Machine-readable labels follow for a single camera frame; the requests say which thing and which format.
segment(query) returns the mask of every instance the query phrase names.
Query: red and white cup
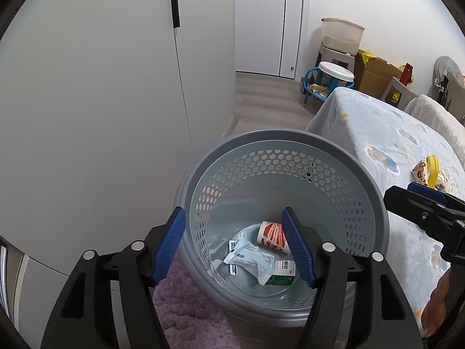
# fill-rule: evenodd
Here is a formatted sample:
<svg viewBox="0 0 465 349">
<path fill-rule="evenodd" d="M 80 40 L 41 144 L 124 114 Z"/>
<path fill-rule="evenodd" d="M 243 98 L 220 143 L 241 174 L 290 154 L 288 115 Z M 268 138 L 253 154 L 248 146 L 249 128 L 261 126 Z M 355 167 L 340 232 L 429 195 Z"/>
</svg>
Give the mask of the red and white cup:
<svg viewBox="0 0 465 349">
<path fill-rule="evenodd" d="M 284 236 L 283 226 L 280 223 L 264 220 L 260 226 L 257 242 L 287 254 L 291 252 Z"/>
</svg>

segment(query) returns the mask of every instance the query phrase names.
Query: blue and white stool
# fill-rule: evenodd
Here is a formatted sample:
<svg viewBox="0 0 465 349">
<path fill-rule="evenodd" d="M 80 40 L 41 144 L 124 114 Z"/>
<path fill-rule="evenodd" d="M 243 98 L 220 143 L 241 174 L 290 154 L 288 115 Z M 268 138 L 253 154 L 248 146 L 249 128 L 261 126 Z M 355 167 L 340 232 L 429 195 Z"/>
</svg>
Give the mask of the blue and white stool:
<svg viewBox="0 0 465 349">
<path fill-rule="evenodd" d="M 315 79 L 315 84 L 328 89 L 328 91 L 324 92 L 323 95 L 322 92 L 311 90 L 310 85 L 308 85 L 308 75 L 313 71 L 318 71 L 318 74 Z M 346 88 L 352 89 L 353 80 L 353 73 L 341 67 L 340 65 L 329 62 L 321 62 L 318 67 L 310 68 L 305 74 L 304 82 L 302 84 L 302 89 L 303 93 L 305 94 L 305 98 L 302 106 L 307 106 L 308 96 L 310 95 L 322 101 L 326 101 L 328 96 L 338 86 L 344 86 Z"/>
</svg>

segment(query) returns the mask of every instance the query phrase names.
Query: silver screw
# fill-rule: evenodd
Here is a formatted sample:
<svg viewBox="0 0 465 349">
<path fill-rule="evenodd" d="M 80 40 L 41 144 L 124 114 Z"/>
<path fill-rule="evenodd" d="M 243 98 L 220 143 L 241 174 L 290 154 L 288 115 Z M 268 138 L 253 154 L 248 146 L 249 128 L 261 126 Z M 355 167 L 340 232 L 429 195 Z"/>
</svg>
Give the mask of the silver screw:
<svg viewBox="0 0 465 349">
<path fill-rule="evenodd" d="M 326 242 L 323 244 L 323 249 L 327 252 L 334 252 L 336 250 L 336 246 L 333 243 Z"/>
<path fill-rule="evenodd" d="M 380 252 L 373 252 L 371 256 L 373 257 L 373 260 L 377 262 L 381 262 L 382 260 L 384 260 L 384 256 Z"/>
<path fill-rule="evenodd" d="M 131 244 L 131 249 L 133 251 L 140 251 L 141 249 L 144 249 L 145 243 L 143 241 L 135 241 Z"/>
<path fill-rule="evenodd" d="M 90 260 L 90 259 L 94 258 L 94 256 L 95 256 L 95 252 L 89 250 L 89 251 L 84 252 L 84 254 L 82 255 L 82 258 L 84 260 Z"/>
</svg>

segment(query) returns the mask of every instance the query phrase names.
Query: white wall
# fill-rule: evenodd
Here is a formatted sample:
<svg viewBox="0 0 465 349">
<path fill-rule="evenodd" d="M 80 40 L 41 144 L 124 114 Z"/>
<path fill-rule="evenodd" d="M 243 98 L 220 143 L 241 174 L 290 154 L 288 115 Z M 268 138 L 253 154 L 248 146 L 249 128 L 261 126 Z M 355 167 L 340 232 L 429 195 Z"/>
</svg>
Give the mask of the white wall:
<svg viewBox="0 0 465 349">
<path fill-rule="evenodd" d="M 363 50 L 395 65 L 412 64 L 418 94 L 430 91 L 439 56 L 451 57 L 465 73 L 465 37 L 441 0 L 306 0 L 297 80 L 315 65 L 323 17 L 364 26 Z"/>
</svg>

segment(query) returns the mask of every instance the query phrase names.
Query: human hand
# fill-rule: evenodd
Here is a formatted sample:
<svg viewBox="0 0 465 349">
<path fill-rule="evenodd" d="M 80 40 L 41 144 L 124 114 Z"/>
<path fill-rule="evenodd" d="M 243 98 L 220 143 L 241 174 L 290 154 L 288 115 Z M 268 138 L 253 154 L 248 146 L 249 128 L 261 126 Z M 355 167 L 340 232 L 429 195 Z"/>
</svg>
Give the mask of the human hand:
<svg viewBox="0 0 465 349">
<path fill-rule="evenodd" d="M 446 297 L 450 290 L 450 269 L 440 278 L 421 314 L 421 325 L 426 337 L 432 336 L 446 318 Z"/>
</svg>

